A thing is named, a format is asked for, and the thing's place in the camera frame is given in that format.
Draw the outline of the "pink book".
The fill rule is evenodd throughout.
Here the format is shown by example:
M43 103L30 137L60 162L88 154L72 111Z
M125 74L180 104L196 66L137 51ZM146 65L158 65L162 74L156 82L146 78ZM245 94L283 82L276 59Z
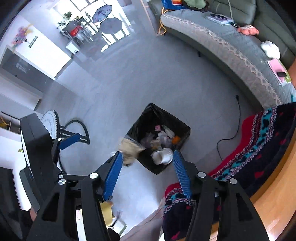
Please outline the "pink book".
M291 77L286 70L285 66L279 59L271 59L267 61L271 71L274 73L274 76L277 78L279 85L285 86L292 82Z

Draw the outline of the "green cap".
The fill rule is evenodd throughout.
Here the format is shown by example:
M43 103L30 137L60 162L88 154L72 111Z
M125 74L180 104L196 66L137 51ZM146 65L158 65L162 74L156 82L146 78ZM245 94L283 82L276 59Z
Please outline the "green cap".
M191 8L203 9L207 3L205 0L185 0L185 3Z

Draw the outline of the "blue snack bag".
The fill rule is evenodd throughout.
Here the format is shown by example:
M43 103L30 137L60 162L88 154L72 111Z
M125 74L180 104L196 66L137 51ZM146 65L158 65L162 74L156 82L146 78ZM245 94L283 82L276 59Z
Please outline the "blue snack bag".
M186 6L183 4L182 0L162 0L162 4L165 9L186 9Z

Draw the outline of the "white printed sachet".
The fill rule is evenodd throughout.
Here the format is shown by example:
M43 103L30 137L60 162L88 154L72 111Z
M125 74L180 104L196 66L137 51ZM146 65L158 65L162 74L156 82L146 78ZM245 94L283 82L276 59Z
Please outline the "white printed sachet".
M121 140L118 150L123 156L123 166L130 166L138 158L139 153L145 150L145 147L127 136Z

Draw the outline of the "dark umbrella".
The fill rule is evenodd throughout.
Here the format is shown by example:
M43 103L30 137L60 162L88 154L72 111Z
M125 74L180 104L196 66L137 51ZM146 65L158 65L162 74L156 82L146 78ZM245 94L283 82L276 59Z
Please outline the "dark umbrella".
M118 18L107 18L100 23L99 30L105 34L115 34L122 29L122 21Z
M92 17L93 23L99 23L105 20L109 14L112 12L112 5L105 4L98 8Z

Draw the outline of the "pink toy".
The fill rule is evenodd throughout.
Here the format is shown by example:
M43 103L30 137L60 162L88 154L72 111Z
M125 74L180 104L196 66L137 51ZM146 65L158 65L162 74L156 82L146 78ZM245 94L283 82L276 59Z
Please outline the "pink toy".
M252 25L245 25L243 27L238 27L237 31L243 35L255 36L259 34L259 30Z

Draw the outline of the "white crumpled cloth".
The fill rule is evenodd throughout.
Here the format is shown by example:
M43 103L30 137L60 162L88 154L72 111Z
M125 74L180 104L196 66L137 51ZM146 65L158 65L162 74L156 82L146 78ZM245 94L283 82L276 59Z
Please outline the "white crumpled cloth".
M261 49L264 51L267 57L271 59L280 58L280 49L279 47L271 41L262 42L260 45Z

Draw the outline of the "black trash bin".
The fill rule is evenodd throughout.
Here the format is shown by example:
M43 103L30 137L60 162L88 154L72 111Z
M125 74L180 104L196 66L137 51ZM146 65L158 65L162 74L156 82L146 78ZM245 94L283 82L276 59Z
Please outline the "black trash bin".
M152 159L156 151L169 148L179 150L189 138L191 128L184 122L157 105L148 104L137 121L127 132L127 136L139 143L137 160L154 174L161 173L166 164L157 164Z

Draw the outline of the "patterned dark blanket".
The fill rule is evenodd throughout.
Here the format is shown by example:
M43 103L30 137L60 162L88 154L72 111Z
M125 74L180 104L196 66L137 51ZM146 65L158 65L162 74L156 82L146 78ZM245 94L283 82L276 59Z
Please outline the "patterned dark blanket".
M206 174L218 181L236 179L251 200L279 166L294 133L295 103L260 111L243 121L241 141L234 152ZM186 240L193 205L193 201L184 195L179 181L166 189L165 240Z

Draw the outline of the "grey sofa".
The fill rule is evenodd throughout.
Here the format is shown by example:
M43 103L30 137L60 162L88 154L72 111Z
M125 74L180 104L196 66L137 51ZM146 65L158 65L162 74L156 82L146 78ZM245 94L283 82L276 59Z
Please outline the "grey sofa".
M212 60L257 108L295 101L295 87L281 86L260 45L271 41L280 49L286 69L295 63L295 22L276 1L210 1L207 12L165 9L162 1L149 1L159 21L159 32L170 33ZM238 27L252 25L255 36Z

